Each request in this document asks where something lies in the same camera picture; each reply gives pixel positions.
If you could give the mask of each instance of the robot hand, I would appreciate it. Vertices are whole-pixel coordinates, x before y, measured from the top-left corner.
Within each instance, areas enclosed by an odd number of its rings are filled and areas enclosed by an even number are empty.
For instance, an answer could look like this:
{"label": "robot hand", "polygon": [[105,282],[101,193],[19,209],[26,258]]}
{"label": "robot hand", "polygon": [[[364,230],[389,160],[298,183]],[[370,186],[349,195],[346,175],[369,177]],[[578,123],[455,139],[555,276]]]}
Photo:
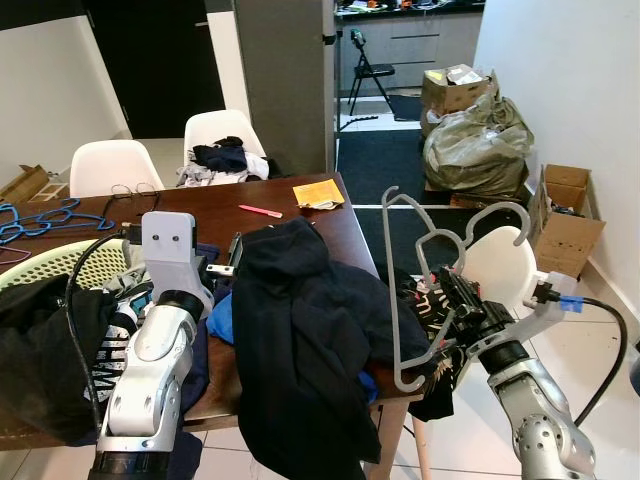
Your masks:
{"label": "robot hand", "polygon": [[126,349],[126,367],[109,399],[91,480],[166,478],[196,324],[213,308],[212,294],[200,281],[195,244],[191,215],[149,212],[142,217],[155,305]]}

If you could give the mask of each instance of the white plastic chair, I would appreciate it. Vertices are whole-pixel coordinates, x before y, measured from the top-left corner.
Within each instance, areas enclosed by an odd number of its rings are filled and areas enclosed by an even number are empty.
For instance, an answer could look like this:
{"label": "white plastic chair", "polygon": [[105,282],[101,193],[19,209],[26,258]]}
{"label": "white plastic chair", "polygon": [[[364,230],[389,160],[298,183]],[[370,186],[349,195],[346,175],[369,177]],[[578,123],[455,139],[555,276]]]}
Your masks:
{"label": "white plastic chair", "polygon": [[241,138],[247,152],[259,157],[266,156],[256,132],[240,110],[218,110],[200,113],[187,120],[184,131],[184,164],[189,164],[188,151],[194,146],[211,145],[229,135]]}
{"label": "white plastic chair", "polygon": [[513,241],[520,234],[515,227],[499,227],[467,249],[462,275],[480,283],[483,300],[502,303],[509,311],[522,305],[531,282],[537,276],[536,258],[527,240]]}
{"label": "white plastic chair", "polygon": [[140,183],[164,190],[149,152],[135,140],[105,140],[87,143],[73,155],[69,193],[72,197],[111,195],[114,185],[132,192]]}

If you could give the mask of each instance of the black floor mat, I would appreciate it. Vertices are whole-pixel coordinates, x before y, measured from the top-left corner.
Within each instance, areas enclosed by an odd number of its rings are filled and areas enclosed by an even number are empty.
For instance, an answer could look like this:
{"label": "black floor mat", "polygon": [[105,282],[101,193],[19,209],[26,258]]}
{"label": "black floor mat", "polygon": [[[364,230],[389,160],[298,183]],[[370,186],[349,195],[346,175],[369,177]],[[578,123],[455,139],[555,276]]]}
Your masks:
{"label": "black floor mat", "polygon": [[394,117],[398,122],[417,122],[422,113],[420,97],[407,97],[404,95],[389,95],[393,106]]}
{"label": "black floor mat", "polygon": [[449,204],[448,192],[425,192],[420,130],[346,132],[340,134],[338,171],[351,202],[380,205],[392,185],[425,205]]}
{"label": "black floor mat", "polygon": [[[382,210],[357,209],[355,212],[373,260],[386,265]],[[436,227],[453,230],[463,240],[465,227],[477,212],[478,210],[471,209],[427,210]],[[394,265],[411,275],[420,274],[415,242],[426,234],[424,223],[413,210],[390,210],[389,224],[393,241]],[[515,212],[494,212],[478,222],[474,232],[475,240],[503,225],[520,227],[520,218]],[[443,265],[452,265],[458,258],[457,249],[445,238],[435,238],[428,242],[425,246],[425,256],[431,271],[438,270]]]}

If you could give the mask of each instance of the doorway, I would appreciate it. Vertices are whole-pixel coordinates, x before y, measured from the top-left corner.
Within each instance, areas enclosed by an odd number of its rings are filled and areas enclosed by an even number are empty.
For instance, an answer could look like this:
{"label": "doorway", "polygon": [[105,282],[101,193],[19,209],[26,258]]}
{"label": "doorway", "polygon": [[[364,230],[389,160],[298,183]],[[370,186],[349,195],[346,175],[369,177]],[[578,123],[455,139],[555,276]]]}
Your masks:
{"label": "doorway", "polygon": [[134,138],[180,138],[224,108],[202,0],[84,0]]}

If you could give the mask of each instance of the kitchen counter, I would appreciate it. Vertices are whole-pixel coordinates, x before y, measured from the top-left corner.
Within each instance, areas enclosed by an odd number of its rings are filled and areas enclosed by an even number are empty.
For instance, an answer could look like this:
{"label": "kitchen counter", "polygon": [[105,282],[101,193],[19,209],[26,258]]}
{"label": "kitchen counter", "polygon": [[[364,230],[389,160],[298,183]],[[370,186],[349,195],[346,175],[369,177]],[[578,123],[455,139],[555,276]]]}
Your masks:
{"label": "kitchen counter", "polygon": [[[384,88],[420,87],[425,70],[473,64],[482,24],[482,5],[463,11],[459,4],[431,10],[405,10],[336,17],[338,85],[348,96],[360,52],[350,33],[358,29],[367,40],[371,63],[388,63],[394,75],[380,78]],[[373,81],[365,81],[360,96],[380,95]]]}
{"label": "kitchen counter", "polygon": [[376,18],[419,17],[426,15],[446,15],[450,13],[482,12],[484,10],[484,5],[484,1],[479,1],[472,4],[450,3],[442,5],[441,7],[434,7],[430,9],[420,9],[412,7],[407,10],[396,8],[395,10],[379,10],[375,12],[353,12],[350,10],[338,10],[335,13],[335,16],[342,22],[349,22],[352,20],[372,20]]}

